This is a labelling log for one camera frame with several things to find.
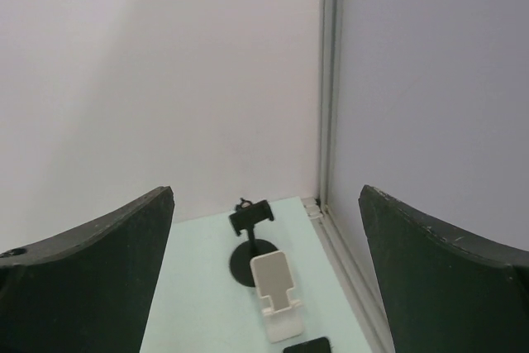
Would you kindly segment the black phone stand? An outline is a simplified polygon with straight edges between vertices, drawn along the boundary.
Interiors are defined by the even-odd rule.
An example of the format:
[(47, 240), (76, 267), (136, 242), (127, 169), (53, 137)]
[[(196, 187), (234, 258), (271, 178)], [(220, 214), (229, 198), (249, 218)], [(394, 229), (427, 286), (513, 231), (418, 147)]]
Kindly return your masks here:
[(285, 347), (283, 353), (332, 353), (331, 343), (325, 336)]

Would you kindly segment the right aluminium frame post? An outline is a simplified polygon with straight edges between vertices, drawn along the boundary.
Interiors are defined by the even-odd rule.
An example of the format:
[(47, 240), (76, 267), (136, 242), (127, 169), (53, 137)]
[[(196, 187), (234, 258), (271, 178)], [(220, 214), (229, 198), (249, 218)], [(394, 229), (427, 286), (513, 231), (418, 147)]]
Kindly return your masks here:
[(320, 35), (320, 150), (318, 201), (329, 212), (336, 152), (343, 0), (322, 0)]

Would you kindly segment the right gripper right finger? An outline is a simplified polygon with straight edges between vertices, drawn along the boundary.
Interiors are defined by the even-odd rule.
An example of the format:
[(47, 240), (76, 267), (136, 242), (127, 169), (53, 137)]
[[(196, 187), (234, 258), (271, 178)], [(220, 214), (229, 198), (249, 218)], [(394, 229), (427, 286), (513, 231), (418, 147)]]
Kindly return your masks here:
[(359, 198), (397, 352), (526, 352), (528, 253), (366, 185)]

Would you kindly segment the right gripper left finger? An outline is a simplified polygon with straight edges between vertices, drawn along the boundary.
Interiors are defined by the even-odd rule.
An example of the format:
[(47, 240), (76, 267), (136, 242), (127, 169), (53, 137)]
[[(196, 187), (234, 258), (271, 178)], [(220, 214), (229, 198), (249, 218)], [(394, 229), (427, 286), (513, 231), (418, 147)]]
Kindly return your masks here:
[(3, 352), (138, 352), (174, 213), (158, 187), (1, 254)]

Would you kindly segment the white phone stand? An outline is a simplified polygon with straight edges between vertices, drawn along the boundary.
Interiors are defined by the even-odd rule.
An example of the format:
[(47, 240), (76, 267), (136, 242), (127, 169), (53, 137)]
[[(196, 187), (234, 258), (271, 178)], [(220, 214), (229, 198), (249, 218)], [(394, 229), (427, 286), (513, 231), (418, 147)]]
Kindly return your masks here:
[(250, 261), (250, 270), (269, 342), (274, 344), (303, 334), (305, 327), (298, 310), (303, 304), (290, 296), (296, 284), (286, 254), (276, 250), (256, 256)]

